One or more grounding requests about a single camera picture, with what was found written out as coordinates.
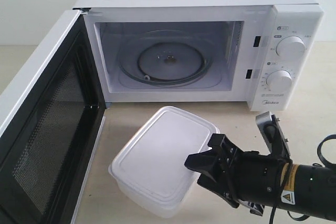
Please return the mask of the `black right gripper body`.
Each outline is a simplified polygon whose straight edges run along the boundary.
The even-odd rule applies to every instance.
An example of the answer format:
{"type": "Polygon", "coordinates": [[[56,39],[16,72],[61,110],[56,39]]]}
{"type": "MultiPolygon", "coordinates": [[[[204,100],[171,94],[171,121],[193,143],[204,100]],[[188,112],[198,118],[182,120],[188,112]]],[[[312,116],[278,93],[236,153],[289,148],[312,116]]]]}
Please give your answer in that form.
{"type": "Polygon", "coordinates": [[[215,177],[215,194],[233,208],[274,206],[277,202],[284,162],[261,160],[258,151],[242,151],[234,143],[233,155],[221,156],[222,172],[215,177]]]}

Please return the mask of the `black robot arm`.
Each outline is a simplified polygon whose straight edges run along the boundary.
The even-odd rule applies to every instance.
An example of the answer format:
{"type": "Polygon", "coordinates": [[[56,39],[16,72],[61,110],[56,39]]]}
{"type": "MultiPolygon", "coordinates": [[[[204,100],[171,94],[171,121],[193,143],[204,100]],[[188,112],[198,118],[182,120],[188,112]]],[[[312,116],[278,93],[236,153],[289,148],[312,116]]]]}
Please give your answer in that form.
{"type": "Polygon", "coordinates": [[[335,221],[335,164],[318,146],[321,165],[297,165],[290,159],[285,139],[271,136],[271,151],[243,151],[225,134],[213,134],[208,151],[190,154],[184,165],[200,174],[197,184],[220,196],[231,207],[244,205],[262,216],[272,210],[296,212],[296,221],[317,217],[335,221]]]}

